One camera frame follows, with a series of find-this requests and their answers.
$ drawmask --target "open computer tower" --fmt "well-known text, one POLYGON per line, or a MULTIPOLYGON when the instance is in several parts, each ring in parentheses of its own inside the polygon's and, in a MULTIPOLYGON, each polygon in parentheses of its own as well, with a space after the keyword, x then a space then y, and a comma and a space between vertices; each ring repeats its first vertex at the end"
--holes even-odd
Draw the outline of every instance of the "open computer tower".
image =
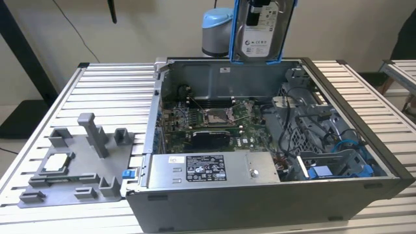
POLYGON ((146 232, 348 220, 414 182, 308 58, 168 58, 156 69, 127 193, 146 232))

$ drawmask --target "blue latch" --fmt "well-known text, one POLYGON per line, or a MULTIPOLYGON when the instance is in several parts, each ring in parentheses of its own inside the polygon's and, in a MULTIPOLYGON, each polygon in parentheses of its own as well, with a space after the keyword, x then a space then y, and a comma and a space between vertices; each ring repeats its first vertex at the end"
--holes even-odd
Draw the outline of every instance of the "blue latch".
POLYGON ((134 170, 124 170, 122 173, 123 179, 135 179, 136 178, 136 171, 134 170))

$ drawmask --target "slotted aluminum surface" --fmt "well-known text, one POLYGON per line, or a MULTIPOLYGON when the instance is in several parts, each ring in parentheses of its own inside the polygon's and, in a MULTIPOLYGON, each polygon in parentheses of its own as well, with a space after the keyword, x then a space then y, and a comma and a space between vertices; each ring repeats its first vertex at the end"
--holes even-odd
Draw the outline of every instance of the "slotted aluminum surface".
MULTIPOLYGON (((378 95, 348 65, 315 61, 382 141, 416 176, 416 130, 402 113, 378 95)), ((0 233, 140 233, 142 229, 126 200, 112 203, 20 209, 15 204, 51 145, 44 138, 52 126, 68 126, 72 134, 84 133, 75 124, 82 112, 94 112, 96 122, 111 132, 127 127, 136 133, 130 166, 140 163, 147 127, 148 103, 154 88, 152 64, 91 64, 78 69, 51 116, 43 120, 6 176, 0 180, 0 233)), ((316 223, 215 233, 415 233, 416 184, 391 200, 374 202, 348 222, 316 223)))
POLYGON ((386 61, 382 66, 382 71, 416 95, 416 60, 386 61))

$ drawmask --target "power supply label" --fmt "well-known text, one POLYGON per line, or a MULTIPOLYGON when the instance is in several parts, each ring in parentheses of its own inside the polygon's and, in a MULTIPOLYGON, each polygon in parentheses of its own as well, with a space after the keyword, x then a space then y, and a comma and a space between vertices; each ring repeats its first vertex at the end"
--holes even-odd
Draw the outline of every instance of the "power supply label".
POLYGON ((226 181, 224 155, 187 156, 188 182, 226 181))

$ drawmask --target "black pole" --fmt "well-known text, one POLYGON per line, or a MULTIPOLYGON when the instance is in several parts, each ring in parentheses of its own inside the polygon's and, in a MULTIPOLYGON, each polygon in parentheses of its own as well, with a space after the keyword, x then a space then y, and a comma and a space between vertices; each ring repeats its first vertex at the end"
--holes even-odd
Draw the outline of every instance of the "black pole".
POLYGON ((110 7, 110 13, 111 13, 112 22, 118 23, 115 0, 107 0, 107 3, 108 3, 108 7, 110 7))
POLYGON ((58 98, 58 92, 4 0, 0 0, 0 33, 47 105, 51 107, 58 98))

